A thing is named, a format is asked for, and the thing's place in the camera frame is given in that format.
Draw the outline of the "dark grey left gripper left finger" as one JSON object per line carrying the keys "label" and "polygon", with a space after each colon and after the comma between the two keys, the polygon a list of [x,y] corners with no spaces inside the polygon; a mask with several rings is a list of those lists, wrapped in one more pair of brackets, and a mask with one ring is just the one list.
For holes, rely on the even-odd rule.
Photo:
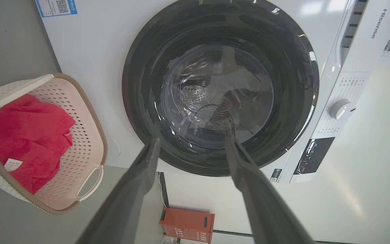
{"label": "dark grey left gripper left finger", "polygon": [[160,152],[159,138],[144,146],[84,230],[78,244],[133,244],[144,196],[151,190]]}

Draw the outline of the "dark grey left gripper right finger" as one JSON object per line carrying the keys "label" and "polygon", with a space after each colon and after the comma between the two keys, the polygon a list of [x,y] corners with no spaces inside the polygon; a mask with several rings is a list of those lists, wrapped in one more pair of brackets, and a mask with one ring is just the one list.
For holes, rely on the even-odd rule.
{"label": "dark grey left gripper right finger", "polygon": [[226,136],[226,159],[242,193],[256,244],[313,244],[302,224],[235,136]]}

